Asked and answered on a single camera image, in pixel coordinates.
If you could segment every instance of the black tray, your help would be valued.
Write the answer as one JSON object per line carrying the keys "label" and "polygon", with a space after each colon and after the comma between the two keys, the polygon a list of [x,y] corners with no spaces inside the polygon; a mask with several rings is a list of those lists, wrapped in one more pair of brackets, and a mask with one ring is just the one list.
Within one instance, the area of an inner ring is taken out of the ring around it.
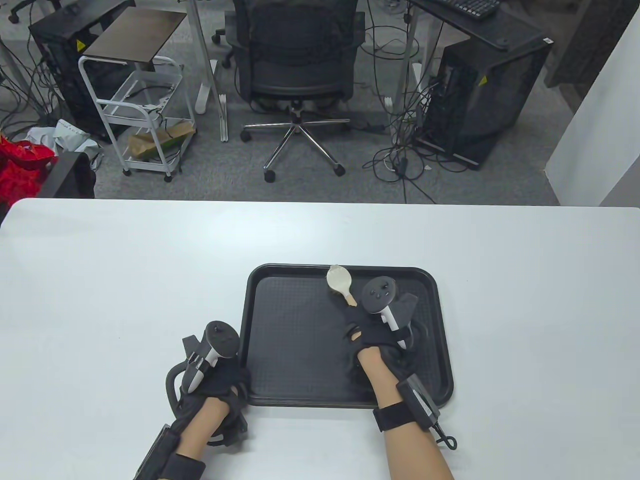
{"label": "black tray", "polygon": [[[417,354],[417,374],[442,406],[453,377],[433,277],[418,268],[346,266],[359,297],[372,278],[394,278],[400,292],[418,296],[414,321],[428,335]],[[370,408],[371,387],[348,376],[346,302],[326,283],[329,265],[267,264],[249,276],[240,332],[240,363],[252,374],[249,403],[259,406]]]}

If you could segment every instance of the black pc case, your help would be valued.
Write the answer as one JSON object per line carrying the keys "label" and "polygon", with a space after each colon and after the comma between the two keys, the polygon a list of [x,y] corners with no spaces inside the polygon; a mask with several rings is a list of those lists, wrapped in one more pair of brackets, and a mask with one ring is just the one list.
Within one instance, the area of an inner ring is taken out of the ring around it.
{"label": "black pc case", "polygon": [[540,37],[508,52],[473,39],[446,47],[418,145],[480,168],[518,119],[552,46]]}
{"label": "black pc case", "polygon": [[[75,125],[106,141],[109,141],[107,132],[80,76],[78,60],[129,6],[136,6],[135,1],[78,0],[29,27]],[[107,99],[134,70],[132,65],[99,62],[88,62],[85,68],[98,97]],[[114,133],[117,135],[124,129],[114,128]]]}

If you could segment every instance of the keyboard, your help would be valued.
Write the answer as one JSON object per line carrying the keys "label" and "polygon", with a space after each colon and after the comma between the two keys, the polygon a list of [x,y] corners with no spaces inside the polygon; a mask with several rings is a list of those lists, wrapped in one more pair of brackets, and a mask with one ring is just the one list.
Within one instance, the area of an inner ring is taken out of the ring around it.
{"label": "keyboard", "polygon": [[475,20],[482,20],[498,10],[500,2],[498,0],[433,0],[444,6],[448,6],[457,12],[471,17]]}

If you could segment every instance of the black glove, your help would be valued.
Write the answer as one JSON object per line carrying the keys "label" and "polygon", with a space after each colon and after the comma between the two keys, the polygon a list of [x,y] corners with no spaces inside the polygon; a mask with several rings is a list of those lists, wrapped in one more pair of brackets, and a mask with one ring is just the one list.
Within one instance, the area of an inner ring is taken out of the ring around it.
{"label": "black glove", "polygon": [[[415,355],[412,348],[405,350],[398,345],[396,335],[379,314],[370,314],[359,305],[346,307],[344,319],[347,323],[346,337],[353,367],[360,368],[358,353],[361,350],[379,347],[382,360],[398,380],[404,380],[414,373],[412,363]],[[356,332],[362,334],[351,340]]]}
{"label": "black glove", "polygon": [[[249,370],[240,368],[237,355],[219,358],[215,367],[205,373],[202,382],[193,393],[180,392],[180,401],[174,411],[176,421],[171,430],[182,433],[193,417],[200,411],[209,397],[218,398],[229,405],[229,414],[212,438],[222,436],[222,440],[211,441],[209,445],[232,445],[246,432],[246,420],[242,409],[246,406],[250,384]],[[237,389],[237,395],[231,387]]]}

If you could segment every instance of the chrome chair leg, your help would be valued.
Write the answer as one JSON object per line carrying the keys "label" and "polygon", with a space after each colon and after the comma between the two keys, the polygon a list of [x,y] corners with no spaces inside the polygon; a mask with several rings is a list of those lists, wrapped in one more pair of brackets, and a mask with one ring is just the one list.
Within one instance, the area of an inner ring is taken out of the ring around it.
{"label": "chrome chair leg", "polygon": [[243,129],[272,129],[272,128],[280,128],[280,127],[290,127],[291,122],[280,123],[280,124],[254,124],[254,125],[245,125]]}
{"label": "chrome chair leg", "polygon": [[335,158],[333,158],[331,156],[331,154],[329,152],[327,152],[324,147],[322,145],[320,145],[315,138],[313,138],[313,136],[309,133],[309,130],[307,130],[307,128],[305,127],[305,125],[298,125],[298,128],[300,129],[300,131],[311,141],[311,143],[313,143],[316,148],[318,150],[320,150],[325,157],[327,157],[329,159],[329,161],[333,164],[334,168],[338,168],[342,165],[340,165],[340,163],[338,162],[338,160],[336,160]]}
{"label": "chrome chair leg", "polygon": [[291,135],[293,135],[293,132],[296,130],[296,127],[294,125],[291,125],[291,124],[287,124],[287,125],[289,125],[289,131],[287,131],[287,134],[284,136],[284,138],[282,139],[278,147],[273,151],[271,158],[269,158],[267,163],[264,164],[264,167],[262,167],[264,170],[269,170],[269,167],[271,166],[273,161],[282,151],[282,147],[286,145],[286,143],[289,141],[289,138],[291,138]]}
{"label": "chrome chair leg", "polygon": [[315,120],[313,122],[305,122],[305,125],[314,125],[316,127],[321,127],[323,125],[339,125],[339,124],[348,124],[351,120],[348,118],[331,118],[330,120]]}

